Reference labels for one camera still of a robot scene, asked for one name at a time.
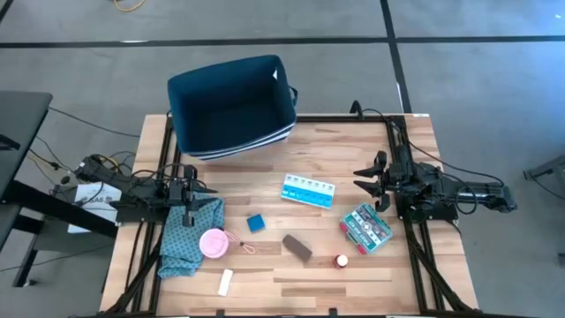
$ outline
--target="gray eraser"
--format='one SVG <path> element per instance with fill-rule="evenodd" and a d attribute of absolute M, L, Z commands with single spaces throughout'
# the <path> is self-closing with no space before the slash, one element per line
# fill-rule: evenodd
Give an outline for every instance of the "gray eraser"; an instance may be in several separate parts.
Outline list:
<path fill-rule="evenodd" d="M 282 239 L 282 244 L 303 262 L 307 262 L 312 257 L 312 251 L 291 235 L 285 236 Z"/>

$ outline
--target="black desk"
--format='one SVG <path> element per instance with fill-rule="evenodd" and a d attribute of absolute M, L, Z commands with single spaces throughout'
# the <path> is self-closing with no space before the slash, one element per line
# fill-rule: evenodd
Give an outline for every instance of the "black desk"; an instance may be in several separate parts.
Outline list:
<path fill-rule="evenodd" d="M 0 150 L 0 251 L 11 229 L 34 234 L 26 258 L 16 275 L 13 284 L 15 287 L 23 286 L 26 281 L 38 252 L 35 245 L 40 234 L 52 232 L 53 229 L 46 220 L 20 215 L 22 207 L 58 219 L 58 224 L 64 225 L 63 229 L 71 223 L 108 238 L 114 239 L 117 235 L 117 227 L 112 222 L 14 180 L 48 113 L 52 98 L 48 93 L 0 91 L 0 134 L 4 136 L 0 140 L 4 141 L 3 146 L 8 145 Z"/>

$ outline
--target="blue sponge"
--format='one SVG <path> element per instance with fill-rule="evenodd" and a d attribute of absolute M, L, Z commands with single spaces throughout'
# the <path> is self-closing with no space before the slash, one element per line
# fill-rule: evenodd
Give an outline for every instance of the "blue sponge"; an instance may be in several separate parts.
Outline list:
<path fill-rule="evenodd" d="M 263 222 L 261 215 L 248 217 L 247 225 L 249 226 L 249 231 L 251 231 L 251 233 L 265 229 L 265 223 Z"/>

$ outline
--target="white chalk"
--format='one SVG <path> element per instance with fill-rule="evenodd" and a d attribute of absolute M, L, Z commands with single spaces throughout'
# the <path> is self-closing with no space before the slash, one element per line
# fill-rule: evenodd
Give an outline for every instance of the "white chalk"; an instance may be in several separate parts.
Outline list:
<path fill-rule="evenodd" d="M 218 289 L 218 295 L 226 296 L 228 294 L 228 288 L 230 287 L 231 277 L 233 276 L 233 270 L 224 269 L 222 280 L 220 281 L 220 289 Z"/>

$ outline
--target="gray carpet floor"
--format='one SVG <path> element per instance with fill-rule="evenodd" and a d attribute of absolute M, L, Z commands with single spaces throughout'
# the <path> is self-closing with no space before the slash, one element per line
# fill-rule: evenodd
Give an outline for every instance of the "gray carpet floor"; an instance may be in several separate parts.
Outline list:
<path fill-rule="evenodd" d="M 560 1 L 389 2 L 397 36 L 565 34 Z M 132 13 L 105 0 L 14 0 L 0 23 L 0 42 L 385 35 L 374 0 L 147 0 Z M 525 181 L 522 170 L 565 155 L 565 42 L 399 49 L 412 109 L 431 114 L 442 158 L 503 178 L 518 201 L 519 209 L 509 215 L 480 208 L 461 217 L 480 307 L 496 314 L 561 317 L 565 269 L 557 254 L 565 252 L 564 202 Z M 299 89 L 300 112 L 346 112 L 354 99 L 383 112 L 401 111 L 387 44 L 0 49 L 0 89 L 50 92 L 55 108 L 138 133 L 146 114 L 167 111 L 171 76 L 270 53 L 282 58 L 290 83 Z M 137 147 L 135 139 L 57 114 L 48 115 L 39 135 L 71 166 L 88 154 Z M 40 143 L 33 148 L 49 155 Z M 47 190 L 50 182 L 32 163 L 24 164 L 18 178 Z M 540 181 L 559 190 L 552 178 Z M 29 240 L 14 231 L 0 254 L 0 269 L 19 265 Z M 60 255 L 41 252 L 37 261 Z M 22 289 L 11 288 L 15 271 L 0 273 L 0 315 L 95 313 L 110 256 L 111 247 L 34 267 L 30 277 L 41 283 Z"/>

